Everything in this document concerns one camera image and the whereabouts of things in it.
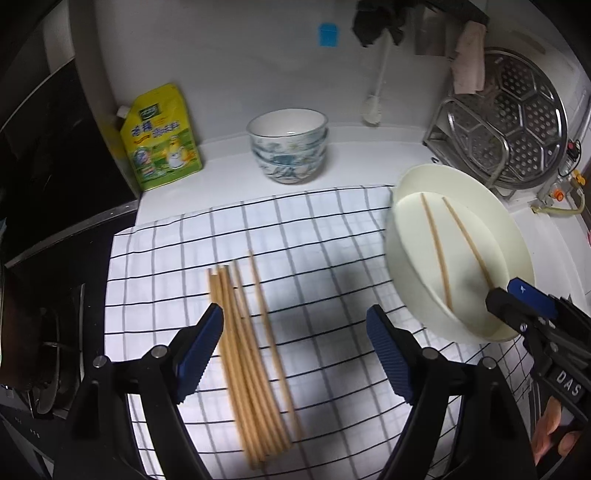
orange valve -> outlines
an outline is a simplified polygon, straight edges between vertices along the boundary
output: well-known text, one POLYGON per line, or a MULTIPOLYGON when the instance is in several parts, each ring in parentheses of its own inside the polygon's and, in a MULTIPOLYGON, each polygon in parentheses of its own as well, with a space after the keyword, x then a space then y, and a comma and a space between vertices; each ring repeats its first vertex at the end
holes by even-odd
POLYGON ((563 191, 560 189, 554 189, 554 191, 552 192, 552 198, 555 198, 559 202, 562 202, 564 200, 563 191))

checkered tablecloth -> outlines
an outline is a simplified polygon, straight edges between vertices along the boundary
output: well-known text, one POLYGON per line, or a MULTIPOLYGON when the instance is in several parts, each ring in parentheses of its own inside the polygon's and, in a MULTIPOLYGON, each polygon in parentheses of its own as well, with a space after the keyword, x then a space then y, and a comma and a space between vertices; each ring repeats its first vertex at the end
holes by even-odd
MULTIPOLYGON (((392 391, 365 333, 379 303, 394 325, 448 359, 499 360, 524 402, 532 360, 521 342, 458 345, 425 329, 399 299, 384 257, 389 186, 350 187, 241 202, 127 229, 113 239, 105 307, 105 352, 138 358, 195 324, 209 305, 206 270, 238 259, 275 396, 287 418, 248 265, 251 249, 304 439, 252 471, 241 451, 220 358, 215 352, 197 392, 179 405, 214 479, 362 480, 377 478, 410 411, 392 391)), ((452 445, 460 398, 451 398, 432 475, 452 445)), ((139 397, 131 414, 146 472, 162 470, 139 397)))

wooden chopstick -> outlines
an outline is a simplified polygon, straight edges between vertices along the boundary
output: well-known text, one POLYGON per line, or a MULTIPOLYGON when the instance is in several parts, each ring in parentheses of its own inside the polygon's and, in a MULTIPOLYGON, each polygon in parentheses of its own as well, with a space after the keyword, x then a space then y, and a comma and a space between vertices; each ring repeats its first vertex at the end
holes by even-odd
POLYGON ((271 416, 267 415, 267 412, 263 412, 261 406, 261 399, 259 398, 262 395, 262 391, 259 387, 259 378, 257 376, 257 371, 255 368, 255 360, 254 357, 258 354, 258 348, 256 351, 253 351, 250 348, 250 344, 247 340, 247 335, 245 332, 245 326, 243 323, 243 319, 241 319, 241 315, 238 311, 238 304, 236 302, 236 296, 234 293, 234 288, 232 284, 232 277, 230 276, 230 271, 227 265, 224 265, 223 270, 225 272, 225 276, 229 281, 229 296, 230 296, 230 305, 228 308, 232 310, 233 319, 235 321, 236 327, 236 334, 238 342, 240 343, 238 352, 240 356, 240 360, 242 362, 242 371, 245 377, 246 388, 248 390, 248 395, 250 399, 250 404, 254 409, 254 420, 255 420, 255 430, 257 433, 257 438, 261 443, 261 448, 263 452, 272 452, 272 453, 280 453, 281 449, 279 447, 275 447, 275 444, 272 439, 272 426, 271 426, 271 416))
MULTIPOLYGON (((217 303, 220 307, 223 308, 223 298, 221 295, 221 284, 220 278, 218 275, 212 274, 210 268, 207 269, 207 276, 209 280, 209 291, 211 296, 211 301, 217 303)), ((238 409, 238 399, 236 398, 236 390, 234 389, 234 377, 232 368, 229 365, 229 356, 228 356, 228 345, 225 332, 222 334, 220 341, 218 343, 219 350, 220 350, 220 357, 222 359, 222 368, 224 372, 224 376, 226 377, 226 383, 228 384, 228 394, 230 396, 230 404, 232 405, 232 411, 236 417, 236 428, 238 430, 238 436, 240 437, 240 441, 242 443, 242 449, 246 453, 246 458, 248 460, 249 465, 254 465, 254 460, 252 458, 252 450, 251 446, 246 441, 246 432, 245 432, 245 425, 244 419, 242 418, 242 410, 238 409)))
POLYGON ((435 225, 435 219, 427 203, 425 194, 421 192, 421 200, 423 201, 423 208, 427 214, 427 220, 429 222, 429 228, 431 229, 431 235, 435 242, 435 250, 437 252, 437 260, 439 261, 439 269, 441 270, 441 279, 443 280, 443 290, 445 292, 445 303, 447 308, 453 312, 452 308, 452 291, 449 287, 449 275, 447 273, 447 265, 445 263, 445 257, 443 255, 443 248, 441 247, 441 240, 439 240, 439 233, 437 232, 437 226, 435 225))
POLYGON ((486 284, 488 285, 488 289, 489 290, 492 290, 493 288, 495 288, 495 285, 492 282, 491 274, 488 271, 488 268, 486 267, 486 264, 484 262, 484 259, 481 257, 480 253, 478 252, 478 249, 476 248, 476 245, 472 241, 472 237, 468 233, 468 230, 466 230, 466 227, 464 227, 464 224, 462 223, 462 221, 458 217, 456 211, 453 209, 452 204, 449 203, 449 201, 448 201, 447 198, 445 198, 445 197, 442 197, 442 198, 443 198, 443 203, 445 203, 445 205, 447 206, 447 209, 449 210, 449 213, 452 214, 452 217, 456 221, 459 229, 462 232, 462 235, 464 235, 464 238, 466 239, 466 242, 468 242, 468 245, 470 246, 470 250, 472 250, 472 253, 476 257, 476 260, 478 262, 478 265, 480 265, 480 270, 482 271, 482 274, 484 275, 484 278, 486 280, 486 284))
POLYGON ((236 403, 238 411, 241 412, 241 417, 244 421, 244 433, 246 437, 246 443, 249 445, 251 451, 253 464, 262 462, 265 459, 265 454, 258 441, 258 435, 256 434, 256 423, 254 419, 254 412, 252 411, 251 399, 248 395, 248 389, 245 385, 245 375, 242 370, 241 359, 239 357, 238 341, 236 338, 236 326, 233 311, 230 306, 230 292, 228 276, 224 269, 217 269, 218 276, 222 283, 222 296, 224 304, 224 325, 226 330, 224 335, 227 335, 227 355, 229 357, 230 365, 230 377, 233 378, 233 387, 236 392, 236 403))
POLYGON ((240 269, 238 268, 238 262, 234 260, 232 262, 232 270, 234 273, 234 280, 238 286, 238 300, 239 309, 243 318, 244 329, 246 332, 246 341, 248 342, 248 349, 253 352, 254 367, 256 370, 256 386, 261 393, 261 403, 265 410, 265 419, 271 420, 271 440, 274 450, 279 453, 289 448, 291 442, 285 431, 285 424, 281 418, 277 402, 271 391, 271 386, 268 381, 267 372, 265 366, 262 363, 261 353, 256 342, 254 328, 252 326, 252 319, 248 311, 248 302, 246 301, 246 294, 244 293, 244 286, 242 285, 242 277, 240 275, 240 269))
POLYGON ((283 365, 281 363, 281 358, 279 357, 279 352, 277 351, 277 345, 275 343, 275 335, 273 334, 273 329, 271 328, 271 322, 269 320, 269 316, 267 315, 267 304, 265 302, 265 297, 262 293, 261 288, 261 279, 258 274, 258 270, 256 268, 255 258, 252 255, 252 251, 248 252, 250 263, 251 263, 251 270, 252 270, 252 278, 255 283, 255 294, 256 299, 258 300, 259 309, 261 311, 261 318, 263 322, 263 326, 265 328, 265 334, 267 336, 267 342, 269 343, 269 347, 271 348, 271 358, 273 360, 273 365, 275 366, 275 370, 277 371, 277 375, 279 375, 279 385, 281 387, 281 393, 287 403, 287 410, 291 417, 291 422, 294 428, 295 437, 298 440, 303 438, 303 432, 300 424, 300 419, 296 414, 296 409, 294 407, 294 401, 291 397, 289 386, 287 385, 287 380, 285 379, 285 371, 283 370, 283 365))

metal dish rack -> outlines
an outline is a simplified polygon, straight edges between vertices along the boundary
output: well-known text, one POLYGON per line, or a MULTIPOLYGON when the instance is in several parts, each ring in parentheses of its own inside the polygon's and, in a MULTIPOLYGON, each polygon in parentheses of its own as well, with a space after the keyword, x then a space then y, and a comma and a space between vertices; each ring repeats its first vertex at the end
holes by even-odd
POLYGON ((450 88, 423 143, 488 188, 508 189, 502 196, 509 198, 555 175, 566 152, 566 114, 548 77, 525 57, 487 49, 485 65, 484 90, 455 95, 450 88))

yellow detergent pouch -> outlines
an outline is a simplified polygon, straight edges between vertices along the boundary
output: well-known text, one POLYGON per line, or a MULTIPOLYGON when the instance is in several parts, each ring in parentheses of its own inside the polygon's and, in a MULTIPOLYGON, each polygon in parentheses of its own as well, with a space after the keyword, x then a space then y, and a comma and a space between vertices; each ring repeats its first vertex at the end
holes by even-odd
POLYGON ((121 137, 143 190, 202 169, 183 97, 171 83, 136 98, 121 137))

